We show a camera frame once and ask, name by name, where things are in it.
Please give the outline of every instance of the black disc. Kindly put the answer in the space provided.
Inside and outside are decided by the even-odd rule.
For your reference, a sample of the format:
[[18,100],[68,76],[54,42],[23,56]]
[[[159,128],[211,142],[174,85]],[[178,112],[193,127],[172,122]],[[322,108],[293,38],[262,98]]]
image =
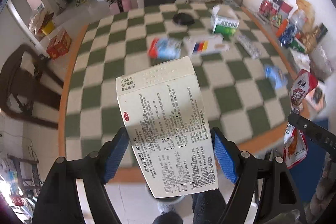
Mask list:
[[178,25],[190,26],[195,23],[193,17],[189,14],[179,13],[173,17],[173,21]]

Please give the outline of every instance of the checkered tablecloth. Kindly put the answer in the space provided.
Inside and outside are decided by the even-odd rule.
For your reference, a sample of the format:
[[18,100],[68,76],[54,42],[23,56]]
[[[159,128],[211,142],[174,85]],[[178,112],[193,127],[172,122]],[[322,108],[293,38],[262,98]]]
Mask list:
[[[152,39],[211,33],[212,7],[199,3],[146,7],[88,26],[70,81],[65,122],[68,160],[99,150],[123,126],[116,78],[163,62],[147,56]],[[264,76],[265,64],[277,65],[288,73],[278,52],[240,8],[235,10],[240,18],[238,32],[253,41],[261,58],[251,59],[231,39],[229,51],[192,57],[192,63],[210,127],[221,128],[228,140],[241,143],[282,123],[290,102],[287,89],[274,90]],[[181,12],[191,14],[195,23],[189,27],[175,25],[172,17]],[[121,166],[135,162],[129,147]]]

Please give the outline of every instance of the metal bolt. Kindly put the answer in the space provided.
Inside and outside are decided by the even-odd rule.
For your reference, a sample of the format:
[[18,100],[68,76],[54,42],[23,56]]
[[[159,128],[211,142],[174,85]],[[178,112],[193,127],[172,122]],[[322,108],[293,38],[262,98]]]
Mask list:
[[90,158],[97,158],[99,153],[97,151],[93,151],[89,154]]
[[275,161],[276,161],[277,163],[280,163],[280,164],[284,162],[283,158],[281,158],[281,157],[276,157],[276,158],[275,158]]
[[240,154],[243,158],[249,158],[251,156],[251,154],[247,151],[242,151]]
[[64,160],[65,160],[64,157],[58,157],[58,158],[56,159],[56,162],[57,162],[58,164],[61,164]]

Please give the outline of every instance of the cable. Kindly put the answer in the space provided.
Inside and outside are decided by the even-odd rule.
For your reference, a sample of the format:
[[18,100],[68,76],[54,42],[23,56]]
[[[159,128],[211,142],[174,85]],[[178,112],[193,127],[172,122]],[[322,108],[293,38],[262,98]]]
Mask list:
[[30,156],[31,159],[33,159],[35,161],[39,160],[35,151],[33,150],[33,141],[30,138],[20,136],[20,135],[19,136],[18,135],[12,135],[12,134],[8,133],[7,131],[4,131],[4,130],[0,130],[0,137],[2,137],[1,133],[6,133],[6,134],[8,134],[9,136],[12,136],[12,137],[21,137],[21,138],[25,138],[27,140],[30,140],[31,145],[28,145],[29,156]]

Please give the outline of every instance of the red and white snack bag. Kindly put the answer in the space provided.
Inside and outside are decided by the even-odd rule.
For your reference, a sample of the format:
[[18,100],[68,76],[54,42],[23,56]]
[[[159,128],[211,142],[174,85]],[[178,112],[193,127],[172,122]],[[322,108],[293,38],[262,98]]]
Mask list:
[[[317,87],[317,84],[317,79],[310,72],[300,70],[290,92],[291,112],[300,114],[300,104],[306,95]],[[290,124],[287,124],[284,141],[283,159],[290,169],[304,160],[308,148],[303,133]]]

